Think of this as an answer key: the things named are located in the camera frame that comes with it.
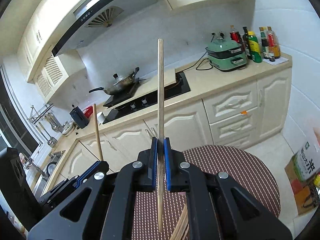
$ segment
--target green bottle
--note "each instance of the green bottle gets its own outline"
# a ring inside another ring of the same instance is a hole
[[[249,46],[251,49],[252,60],[255,63],[262,62],[258,39],[254,32],[248,32]]]

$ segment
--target floor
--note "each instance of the floor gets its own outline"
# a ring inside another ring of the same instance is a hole
[[[284,171],[293,156],[291,148],[282,134],[278,133],[245,151],[262,160],[275,177],[280,191],[281,212],[279,220],[290,229],[293,238],[295,238],[309,222],[316,209],[303,216],[298,216],[293,192]]]

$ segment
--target green lid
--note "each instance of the green lid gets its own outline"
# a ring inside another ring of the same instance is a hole
[[[208,49],[214,52],[226,51],[229,49],[234,49],[240,47],[236,41],[233,41],[231,38],[226,38],[224,40],[214,39],[209,43]]]

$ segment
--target wok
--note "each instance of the wok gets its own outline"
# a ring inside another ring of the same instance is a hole
[[[111,87],[104,89],[104,87],[99,87],[99,88],[95,88],[95,89],[91,89],[89,91],[89,93],[94,92],[94,91],[99,91],[99,90],[103,90],[107,95],[113,96],[116,95],[118,93],[120,93],[121,91],[123,91],[124,89],[126,89],[128,86],[132,85],[135,81],[135,77],[137,72],[139,71],[139,67],[136,67],[135,71],[132,71],[132,73],[128,76],[126,76],[125,78],[123,78],[122,80],[116,82],[114,85],[112,85]],[[114,74],[113,77],[117,80],[119,79],[118,74]]]

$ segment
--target silver screw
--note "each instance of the silver screw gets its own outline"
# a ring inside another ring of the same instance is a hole
[[[183,168],[183,169],[187,169],[187,168],[190,167],[190,163],[182,162],[182,163],[180,163],[180,167]]]
[[[218,176],[220,179],[226,179],[227,177],[229,177],[228,173],[221,171],[218,173]]]
[[[134,162],[134,163],[132,163],[132,166],[134,168],[140,168],[140,167],[142,167],[142,162]]]
[[[103,174],[103,172],[97,172],[93,177],[94,177],[96,180],[103,179],[104,174]]]

